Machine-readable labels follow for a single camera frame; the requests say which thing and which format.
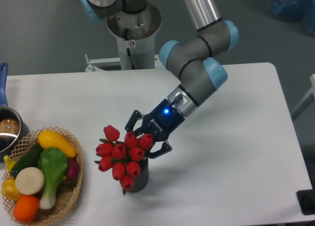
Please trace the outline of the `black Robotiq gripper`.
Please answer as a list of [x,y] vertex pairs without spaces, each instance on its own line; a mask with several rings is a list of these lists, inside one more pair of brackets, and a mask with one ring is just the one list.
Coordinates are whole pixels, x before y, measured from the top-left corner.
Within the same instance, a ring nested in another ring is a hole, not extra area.
[[[143,120],[142,125],[134,129],[137,121]],[[185,120],[185,118],[173,107],[170,102],[164,99],[151,113],[143,115],[140,111],[134,110],[130,116],[125,130],[134,135],[151,134],[153,142],[161,142],[162,146],[155,152],[149,152],[148,158],[156,159],[172,151],[168,142],[169,135]]]

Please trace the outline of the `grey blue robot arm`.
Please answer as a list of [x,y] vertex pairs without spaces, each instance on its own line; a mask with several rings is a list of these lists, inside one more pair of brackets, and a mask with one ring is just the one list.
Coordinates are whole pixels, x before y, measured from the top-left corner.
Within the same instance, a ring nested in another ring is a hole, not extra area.
[[215,56],[234,47],[239,32],[220,16],[214,0],[184,0],[197,37],[180,43],[171,40],[155,53],[155,35],[161,26],[159,10],[148,0],[79,0],[95,21],[106,20],[115,36],[121,69],[154,68],[159,59],[180,80],[180,84],[153,111],[134,111],[126,131],[136,136],[151,134],[162,147],[145,155],[157,158],[169,151],[168,137],[194,110],[227,80],[228,75]]

